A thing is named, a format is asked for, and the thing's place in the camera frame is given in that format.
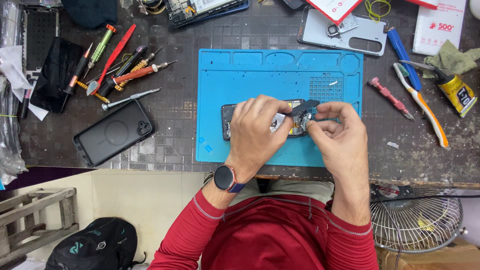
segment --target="black backpack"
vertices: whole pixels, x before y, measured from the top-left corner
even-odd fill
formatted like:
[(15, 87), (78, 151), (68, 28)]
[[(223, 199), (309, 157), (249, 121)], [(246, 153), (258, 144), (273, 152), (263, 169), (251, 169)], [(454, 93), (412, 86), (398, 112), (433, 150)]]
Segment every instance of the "black backpack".
[(136, 250), (133, 225), (119, 218), (99, 218), (61, 241), (45, 270), (127, 270), (143, 263), (133, 261)]

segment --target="work desk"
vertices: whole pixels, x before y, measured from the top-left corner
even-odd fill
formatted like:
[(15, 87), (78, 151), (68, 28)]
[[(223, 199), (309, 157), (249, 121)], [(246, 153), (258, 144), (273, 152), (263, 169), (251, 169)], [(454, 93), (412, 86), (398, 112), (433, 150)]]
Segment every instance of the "work desk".
[[(108, 97), (117, 101), (133, 93), (163, 87), (160, 92), (140, 99), (156, 123), (156, 133), (100, 168), (215, 171), (218, 163), (195, 160), (198, 50), (322, 48), (297, 41), (303, 8), (291, 10), (281, 0), (265, 0), (261, 3), (250, 1), (246, 11), (180, 29), (168, 26), (166, 12), (159, 15), (141, 14), (136, 1), (127, 8), (118, 7), (119, 22), (114, 25), (118, 32), (87, 79), (101, 73), (108, 55), (132, 24), (137, 25), (136, 30), (122, 53), (132, 52), (141, 43), (149, 47), (147, 53), (164, 46), (152, 63), (178, 62), (158, 73), (134, 80), (123, 92), (114, 90)], [(412, 49), (418, 8), (407, 1), (393, 1), (392, 10), (385, 17), (390, 26), (397, 28), (407, 51)], [(367, 14), (364, 4), (361, 3), (353, 13)], [(480, 47), (479, 29), (480, 21), (472, 16), (467, 7), (460, 49), (466, 51)], [(91, 42), (95, 42), (95, 47), (104, 32), (104, 28), (84, 30), (76, 26), (66, 12), (60, 13), (60, 36), (84, 48)], [(412, 61), (422, 62), (425, 56), (410, 53), (410, 57)], [(480, 104), (461, 119), (433, 80), (420, 78), (423, 84), (421, 93), (444, 127), (450, 143), (446, 149), (440, 147), (430, 122), (395, 74), (392, 64), (397, 60), (389, 41), (383, 56), (364, 55), (362, 121), (368, 133), (371, 182), (480, 187)], [(477, 68), (464, 74), (464, 81), (476, 94), (480, 94), (478, 72)], [(367, 81), (375, 76), (407, 106), (416, 118), (415, 122), (406, 119), (378, 90), (367, 85)], [(27, 119), (21, 120), (22, 157), (27, 165), (85, 167), (74, 148), (72, 136), (106, 113), (101, 109), (102, 102), (99, 99), (87, 97), (80, 87), (75, 91), (75, 95), (67, 101), (63, 114), (49, 113), (41, 122), (30, 113)], [(386, 143), (390, 141), (399, 144), (399, 149), (387, 146)], [(266, 165), (258, 174), (271, 179), (331, 180), (325, 168), (313, 167)]]

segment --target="green cloth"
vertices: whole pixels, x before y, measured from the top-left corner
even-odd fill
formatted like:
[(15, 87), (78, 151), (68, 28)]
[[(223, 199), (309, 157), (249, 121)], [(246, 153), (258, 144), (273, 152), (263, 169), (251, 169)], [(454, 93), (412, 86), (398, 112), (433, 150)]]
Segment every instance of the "green cloth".
[[(467, 52), (460, 52), (455, 45), (447, 40), (435, 56), (427, 56), (423, 63), (436, 66), (439, 69), (447, 69), (456, 74), (463, 74), (477, 67), (476, 60), (480, 59), (480, 48), (469, 49)], [(430, 70), (423, 70), (424, 78), (435, 78)]]

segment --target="khaki pants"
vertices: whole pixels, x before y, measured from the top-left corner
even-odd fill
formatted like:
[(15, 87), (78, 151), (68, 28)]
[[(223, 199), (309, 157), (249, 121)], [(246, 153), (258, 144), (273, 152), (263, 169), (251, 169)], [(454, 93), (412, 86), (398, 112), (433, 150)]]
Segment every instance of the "khaki pants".
[(334, 184), (332, 182), (270, 180), (267, 193), (260, 193), (257, 180), (252, 178), (248, 181), (247, 185), (238, 192), (229, 206), (236, 205), (252, 197), (283, 194), (302, 195), (327, 203), (332, 199), (333, 188)]

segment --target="fan label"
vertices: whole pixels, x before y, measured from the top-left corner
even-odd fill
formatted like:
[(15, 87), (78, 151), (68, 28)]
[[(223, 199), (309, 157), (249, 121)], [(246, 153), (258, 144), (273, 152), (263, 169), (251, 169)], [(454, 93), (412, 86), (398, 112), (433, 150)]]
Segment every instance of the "fan label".
[(378, 191), (386, 198), (395, 198), (400, 193), (400, 189), (394, 184), (381, 184)]

